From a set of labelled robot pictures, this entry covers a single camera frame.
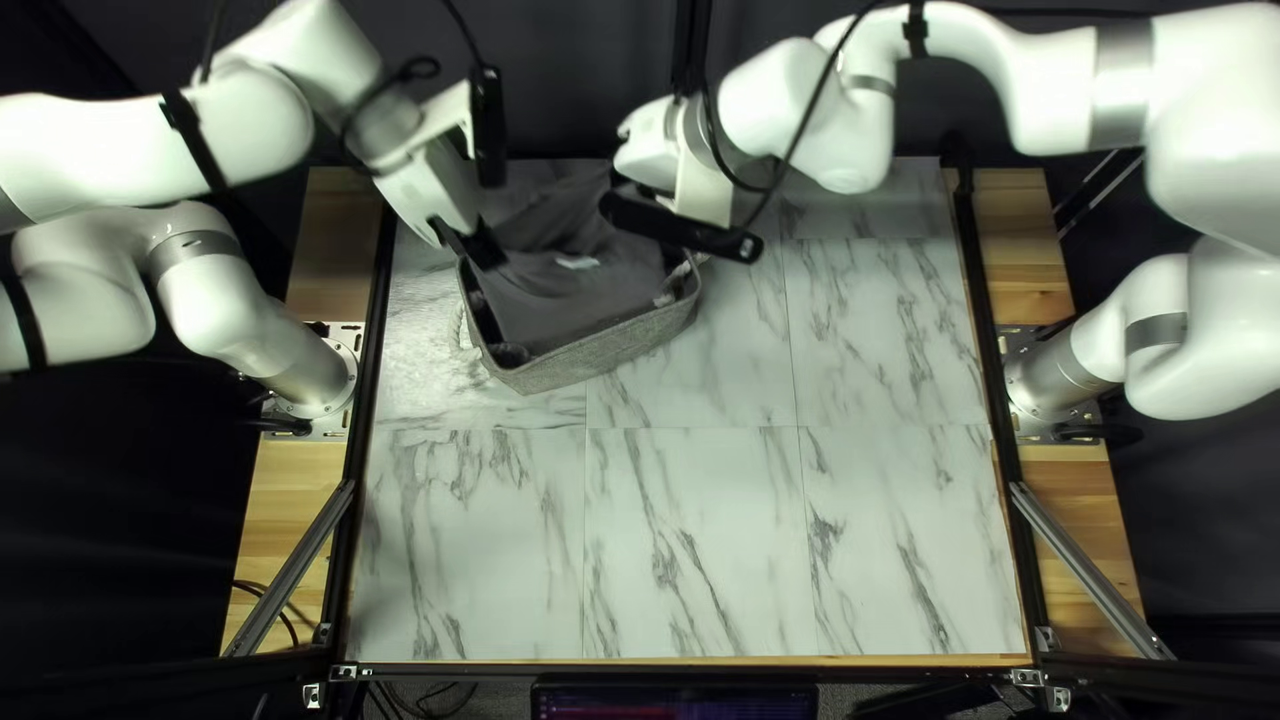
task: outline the white marble surface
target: white marble surface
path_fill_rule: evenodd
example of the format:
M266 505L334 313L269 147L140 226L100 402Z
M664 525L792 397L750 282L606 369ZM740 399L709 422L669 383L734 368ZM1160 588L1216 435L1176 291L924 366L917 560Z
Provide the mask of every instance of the white marble surface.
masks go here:
M581 657L584 430L380 430L349 655Z
M586 382L593 428L795 425L782 254L707 263L698 320L671 342Z
M801 425L987 421L954 238L781 250Z
M485 214L596 164L516 163ZM1024 650L936 163L795 181L759 232L672 343L531 397L399 240L348 659Z
M819 652L1020 652L987 425L803 428Z
M795 428L593 429L589 657L813 655Z

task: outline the gray fabric basket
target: gray fabric basket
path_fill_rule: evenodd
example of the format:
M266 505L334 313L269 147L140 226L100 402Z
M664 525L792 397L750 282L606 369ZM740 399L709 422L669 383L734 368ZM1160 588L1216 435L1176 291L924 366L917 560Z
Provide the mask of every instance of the gray fabric basket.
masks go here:
M471 286L463 277L465 265L466 260L460 260L457 265L458 287L463 288L463 293ZM518 368L503 368L494 360L489 352L489 343L476 327L471 304L463 302L467 332L471 342L480 348L480 363L493 377L520 395L535 395L570 386L608 373L622 363L669 341L689 327L696 316L698 299L703 293L703 278L698 273L698 264L690 261L690 268L689 274L681 281L680 297L675 302L654 307L643 315L538 355Z

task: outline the dark gray cloth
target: dark gray cloth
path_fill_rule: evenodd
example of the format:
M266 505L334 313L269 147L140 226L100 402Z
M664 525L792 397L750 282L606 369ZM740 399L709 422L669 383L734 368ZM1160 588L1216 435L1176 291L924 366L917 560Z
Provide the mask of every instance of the dark gray cloth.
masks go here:
M650 238L611 225L596 210L608 168L570 176L492 229L508 261L480 272L483 302L500 338L531 356L655 307L667 270ZM467 301L480 310L475 293Z

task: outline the wooden table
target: wooden table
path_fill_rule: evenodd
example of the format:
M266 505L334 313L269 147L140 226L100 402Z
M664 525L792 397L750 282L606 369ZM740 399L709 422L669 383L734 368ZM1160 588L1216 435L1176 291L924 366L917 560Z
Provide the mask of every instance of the wooden table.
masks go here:
M381 200L372 184L340 168L311 170L287 304L305 320L364 320ZM1073 313L1044 174L1039 169L979 170L977 214L997 324L1048 324ZM343 443L264 441L259 447L236 577L269 583L342 477ZM1142 610L1111 465L1103 446L1023 447L1027 483L1089 553L1121 594ZM1065 650L1133 655L1053 551L1037 541L1050 621ZM293 593L310 620L320 615L328 552ZM224 644L255 598L230 597ZM291 619L293 611L287 611ZM310 632L300 625L300 635ZM276 621L260 652L291 647ZM1024 655L928 656L947 665L1015 665ZM726 659L707 659L724 662ZM736 662L813 662L737 659ZM838 665L915 665L918 656L822 659ZM676 659L687 662L687 659Z

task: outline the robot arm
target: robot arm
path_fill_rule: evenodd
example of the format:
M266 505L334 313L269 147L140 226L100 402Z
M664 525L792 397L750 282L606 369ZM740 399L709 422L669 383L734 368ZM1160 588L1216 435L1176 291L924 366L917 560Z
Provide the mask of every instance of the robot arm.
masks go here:
M221 49L209 81L180 91L228 186L296 165L315 136L312 110L375 174L393 209L425 240L439 217L476 228L479 184L470 83L422 106L397 87L337 0L292 0ZM0 232L102 206L157 205L202 195L210 181L164 97L74 101L0 99ZM461 127L460 152L443 140Z
M1119 383L1139 411L1206 418L1280 388L1280 8L1262 3L1140 23L1024 35L956 3L924 3L929 55L977 68L1004 105L1014 147L1057 155L1146 146L1156 204L1201 231L1189 255L1138 268L1102 305L1006 368L1010 398L1042 419ZM620 127L617 169L666 191L677 215L728 225L726 158L782 156L809 97L820 99L791 156L840 193L881 183L893 147L896 65L911 58L909 8L850 18L782 41L732 70L716 94L650 102ZM835 77L824 78L838 51Z
M480 82L495 82L486 70ZM439 242L433 219L472 233L472 114L484 105L463 81L419 106L385 76L337 0L292 0L219 51L207 82L182 97L0 99L0 232L26 228L13 243L19 277L0 293L0 372L142 347L155 331L147 275L187 347L257 379L296 416L338 411L353 356L262 292L216 210L110 206L163 205L216 190L218 179L236 186L284 170L311 146L314 111L424 240ZM189 105L212 173L188 145L192 128L182 132L183 108L170 105ZM444 138L456 128L461 150Z

